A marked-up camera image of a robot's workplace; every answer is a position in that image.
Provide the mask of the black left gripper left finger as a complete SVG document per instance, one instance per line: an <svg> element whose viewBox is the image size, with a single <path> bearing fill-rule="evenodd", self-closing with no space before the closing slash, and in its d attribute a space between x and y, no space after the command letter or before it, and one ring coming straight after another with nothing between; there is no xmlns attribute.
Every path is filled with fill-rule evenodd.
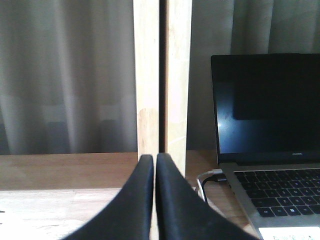
<svg viewBox="0 0 320 240"><path fill-rule="evenodd" d="M153 208L154 162L141 155L114 199L65 240L148 240Z"/></svg>

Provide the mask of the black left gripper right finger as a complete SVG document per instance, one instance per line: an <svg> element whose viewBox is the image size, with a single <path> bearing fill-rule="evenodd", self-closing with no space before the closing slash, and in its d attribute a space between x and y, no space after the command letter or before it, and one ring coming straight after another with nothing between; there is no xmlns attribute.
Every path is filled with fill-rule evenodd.
<svg viewBox="0 0 320 240"><path fill-rule="evenodd" d="M155 204L161 240L253 240L194 192L168 153L156 160Z"/></svg>

